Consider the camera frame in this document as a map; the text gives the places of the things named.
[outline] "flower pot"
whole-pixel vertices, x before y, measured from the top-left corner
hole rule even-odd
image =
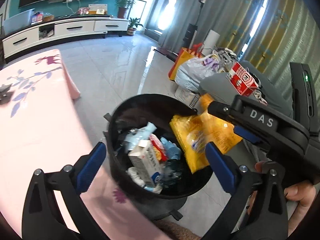
[[[119,7],[118,18],[124,19],[126,12],[127,12],[127,8]]]
[[[129,35],[129,36],[134,36],[135,33],[136,33],[136,30],[137,30],[137,29],[134,29],[134,28],[128,29],[128,30],[127,30],[127,35]]]

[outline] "green plant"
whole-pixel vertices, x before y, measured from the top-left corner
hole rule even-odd
[[[128,29],[132,29],[133,26],[135,26],[136,28],[138,26],[142,26],[143,27],[143,25],[140,23],[140,19],[141,18],[139,18],[139,19],[138,18],[130,18]]]
[[[130,8],[132,5],[134,5],[136,2],[134,0],[117,0],[116,4],[118,7],[121,8]]]

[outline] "pink tablecloth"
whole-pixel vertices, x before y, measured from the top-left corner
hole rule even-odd
[[[34,170],[59,171],[93,147],[73,107],[71,98],[80,93],[59,50],[1,70],[0,84],[10,83],[11,101],[0,105],[0,211],[21,236],[23,204]],[[67,226],[77,231],[61,195],[56,197]],[[169,239],[135,209],[103,168],[81,198],[112,240]]]

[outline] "white tv cabinet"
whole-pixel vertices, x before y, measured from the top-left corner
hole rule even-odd
[[[23,55],[24,50],[32,47],[35,47],[35,49],[49,47],[52,45],[51,41],[68,42],[63,39],[70,37],[82,39],[81,36],[84,35],[106,34],[108,31],[119,31],[119,36],[122,36],[122,33],[127,31],[128,24],[129,20],[127,19],[83,16],[66,19],[56,18],[49,22],[30,25],[2,38],[4,59],[8,62]],[[39,30],[46,28],[46,26],[54,26],[54,35],[40,39]]]

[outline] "white cylinder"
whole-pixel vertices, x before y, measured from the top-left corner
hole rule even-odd
[[[219,38],[220,38],[219,33],[216,33],[213,30],[210,30],[209,34],[204,40],[204,49],[202,51],[202,54],[207,56],[210,53],[212,53],[212,50],[214,46],[217,44]]]

